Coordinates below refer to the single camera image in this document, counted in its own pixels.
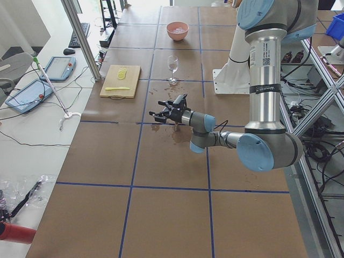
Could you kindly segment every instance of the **orange bowl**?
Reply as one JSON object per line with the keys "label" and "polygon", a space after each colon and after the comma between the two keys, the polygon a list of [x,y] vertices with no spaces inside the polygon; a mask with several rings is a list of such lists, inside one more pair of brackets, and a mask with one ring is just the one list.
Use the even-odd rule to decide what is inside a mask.
{"label": "orange bowl", "polygon": [[170,23],[166,27],[167,34],[175,41],[184,39],[189,31],[189,25],[181,21]]}

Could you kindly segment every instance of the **red cylinder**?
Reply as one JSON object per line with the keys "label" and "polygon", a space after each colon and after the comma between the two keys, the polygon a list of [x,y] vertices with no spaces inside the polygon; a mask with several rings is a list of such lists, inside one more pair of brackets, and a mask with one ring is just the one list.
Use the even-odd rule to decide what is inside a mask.
{"label": "red cylinder", "polygon": [[16,243],[32,243],[36,230],[11,223],[0,223],[0,240]]}

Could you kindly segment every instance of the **blue crate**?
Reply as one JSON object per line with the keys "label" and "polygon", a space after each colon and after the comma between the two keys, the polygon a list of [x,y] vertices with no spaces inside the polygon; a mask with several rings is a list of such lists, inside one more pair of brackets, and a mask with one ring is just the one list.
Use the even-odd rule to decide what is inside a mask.
{"label": "blue crate", "polygon": [[333,21],[328,27],[326,35],[338,40],[342,39],[344,36],[344,13],[333,17]]}

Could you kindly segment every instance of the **black mouse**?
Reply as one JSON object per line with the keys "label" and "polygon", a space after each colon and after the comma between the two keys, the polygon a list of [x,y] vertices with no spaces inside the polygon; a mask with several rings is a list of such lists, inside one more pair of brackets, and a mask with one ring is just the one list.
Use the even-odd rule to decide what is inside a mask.
{"label": "black mouse", "polygon": [[72,49],[72,48],[65,48],[65,49],[63,50],[63,54],[64,54],[64,55],[72,55],[72,54],[75,54],[75,50]]}

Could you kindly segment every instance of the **keyboard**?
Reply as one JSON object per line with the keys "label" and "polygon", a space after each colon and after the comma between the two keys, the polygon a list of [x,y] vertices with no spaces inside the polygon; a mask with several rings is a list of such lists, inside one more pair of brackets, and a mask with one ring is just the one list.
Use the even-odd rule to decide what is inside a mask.
{"label": "keyboard", "polygon": [[[90,24],[89,23],[81,23],[81,28],[87,37],[88,31],[90,30]],[[77,40],[76,34],[73,31],[71,37],[70,37],[70,42],[68,45],[69,48],[80,48],[79,41]]]}

